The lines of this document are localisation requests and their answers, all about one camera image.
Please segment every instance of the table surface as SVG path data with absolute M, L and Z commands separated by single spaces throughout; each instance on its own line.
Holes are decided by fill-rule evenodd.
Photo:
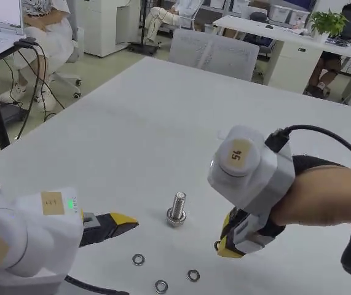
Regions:
M 225 17 L 215 20 L 213 25 L 229 28 L 244 33 L 255 34 L 258 36 L 269 37 L 283 42 L 293 42 L 299 45 L 321 49 L 327 52 L 336 53 L 345 57 L 351 57 L 351 47 L 340 47 L 328 43 L 317 43 L 310 36 L 301 36 L 292 32 L 286 31 L 279 26 L 274 26 L 273 29 L 266 28 L 267 24 L 254 22 L 245 18 L 233 17 L 226 15 Z
M 289 226 L 266 249 L 242 259 L 213 243 L 232 205 L 206 178 L 221 138 L 235 124 L 265 135 L 314 124 L 351 142 L 351 107 L 145 58 L 0 153 L 1 192 L 9 200 L 73 186 L 86 212 L 121 212 L 140 226 L 79 250 L 71 275 L 131 294 L 315 295 L 351 293 L 340 257 L 351 226 Z M 294 153 L 351 167 L 351 153 L 312 132 L 291 137 Z M 187 193 L 187 220 L 169 228 L 175 192 Z M 135 253 L 146 262 L 132 264 Z M 198 283 L 186 280 L 197 269 Z M 60 295 L 71 295 L 67 291 Z

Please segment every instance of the person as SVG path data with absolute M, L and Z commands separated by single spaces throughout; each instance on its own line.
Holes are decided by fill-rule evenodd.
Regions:
M 49 75 L 64 65 L 74 50 L 72 29 L 67 19 L 70 11 L 66 0 L 22 0 L 23 21 L 25 34 L 33 37 L 43 48 L 36 46 L 39 53 L 37 58 L 33 49 L 20 49 L 38 76 L 49 84 Z M 18 52 L 14 54 L 14 65 L 18 70 L 18 81 L 11 90 L 0 95 L 3 103 L 15 103 L 23 98 L 26 86 L 36 81 L 36 74 L 32 72 L 27 62 Z M 56 101 L 47 85 L 39 81 L 35 93 L 35 101 L 40 111 L 51 111 Z
M 271 220 L 278 226 L 351 223 L 351 169 L 309 156 L 293 159 L 296 179 L 287 195 L 273 207 Z M 307 163 L 310 168 L 300 169 L 299 163 Z M 342 264 L 351 273 L 351 238 Z
M 343 7 L 342 13 L 345 11 L 351 12 L 351 3 Z M 324 51 L 310 77 L 306 90 L 307 94 L 324 99 L 323 91 L 325 87 L 335 80 L 341 68 L 342 57 L 338 54 Z M 328 72 L 320 78 L 323 69 L 328 70 Z
M 156 44 L 155 39 L 157 31 L 163 23 L 172 26 L 190 27 L 191 18 L 199 9 L 202 0 L 177 0 L 169 10 L 161 7 L 153 7 L 146 17 L 145 43 Z

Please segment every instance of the handwritten number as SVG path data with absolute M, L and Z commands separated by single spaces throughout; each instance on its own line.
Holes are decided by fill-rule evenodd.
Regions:
M 232 158 L 233 160 L 239 161 L 239 160 L 241 159 L 240 154 L 242 154 L 241 151 L 232 151 L 232 156 L 231 156 L 231 158 Z

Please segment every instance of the white sneaker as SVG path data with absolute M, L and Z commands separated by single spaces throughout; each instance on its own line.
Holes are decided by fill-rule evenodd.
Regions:
M 43 85 L 41 94 L 35 96 L 34 99 L 37 102 L 37 108 L 40 112 L 50 112 L 57 105 L 55 97 L 53 97 L 51 91 L 46 85 Z
M 13 88 L 0 94 L 0 101 L 3 103 L 14 103 L 20 101 L 26 93 L 26 86 L 15 83 Z

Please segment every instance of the bolt thread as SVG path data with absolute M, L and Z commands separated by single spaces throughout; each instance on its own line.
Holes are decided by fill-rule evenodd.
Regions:
M 186 194 L 183 192 L 177 192 L 175 194 L 173 209 L 171 210 L 171 218 L 181 219 L 183 207 L 185 205 Z

